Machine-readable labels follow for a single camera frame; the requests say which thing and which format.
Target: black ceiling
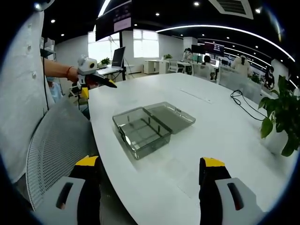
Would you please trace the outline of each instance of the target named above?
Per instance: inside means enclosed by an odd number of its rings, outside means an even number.
[[[297,40],[297,30],[295,18],[298,14],[297,7],[293,5],[293,1],[286,0],[284,4],[278,4],[277,1],[260,1],[248,0],[251,6],[254,19],[247,19],[240,16],[224,15],[208,1],[197,0],[200,6],[193,5],[195,0],[133,0],[133,19],[137,23],[136,28],[148,30],[161,30],[168,27],[180,25],[194,25],[194,24],[210,24],[223,25],[227,27],[234,27],[241,30],[250,31],[258,34],[275,44],[285,49],[291,54],[298,63],[300,61],[300,45]],[[107,10],[126,2],[126,0],[111,0]],[[53,5],[45,11],[43,36],[54,39],[56,43],[87,34],[94,28],[95,20],[104,3],[104,0],[85,0],[71,1],[71,0],[56,0]],[[262,7],[260,14],[255,13],[255,9]],[[280,24],[280,36],[274,20]],[[271,44],[248,34],[237,31],[216,29],[216,28],[188,28],[180,30],[164,31],[162,34],[180,36],[192,36],[195,38],[208,38],[218,40],[216,43],[235,48],[239,51],[246,52],[270,63],[272,59],[283,60],[283,63],[289,67],[293,76],[298,75],[296,72],[296,65],[291,59],[272,46]],[[266,64],[254,59],[254,62],[265,66]]]

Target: mesh chair back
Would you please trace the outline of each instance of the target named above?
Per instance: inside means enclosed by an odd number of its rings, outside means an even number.
[[[244,88],[243,95],[252,100],[253,102],[259,104],[261,97],[262,87],[260,84],[255,83],[251,80],[247,81],[247,85]]]
[[[67,97],[62,98],[41,120],[30,142],[26,182],[33,209],[78,160],[97,151],[91,123]]]
[[[210,80],[210,68],[206,65],[195,66],[194,76]]]
[[[169,60],[169,63],[170,63],[169,71],[177,72],[178,71],[177,61],[176,60]]]
[[[231,90],[243,89],[243,81],[246,80],[238,71],[230,67],[220,66],[219,84]]]

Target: bracelet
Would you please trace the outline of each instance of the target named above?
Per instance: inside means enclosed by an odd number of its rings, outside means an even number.
[[[69,67],[69,69],[67,69],[67,73],[66,73],[67,79],[68,79],[68,75],[69,75],[69,72],[70,72],[70,69],[71,69],[71,68],[74,68],[74,67]]]

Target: oval conference table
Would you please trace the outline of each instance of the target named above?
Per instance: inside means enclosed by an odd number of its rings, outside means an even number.
[[[90,90],[90,121],[110,182],[137,224],[199,224],[201,157],[223,161],[231,177],[239,178],[256,194],[258,206],[271,210],[287,185],[298,152],[290,157],[272,155],[261,144],[261,122],[234,103],[231,90],[185,74],[147,76],[117,86]],[[137,161],[119,138],[112,116],[164,101],[196,122]]]

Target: air vent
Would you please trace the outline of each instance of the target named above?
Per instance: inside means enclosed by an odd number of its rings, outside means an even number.
[[[253,20],[253,14],[248,0],[210,0],[222,14],[237,15]]]

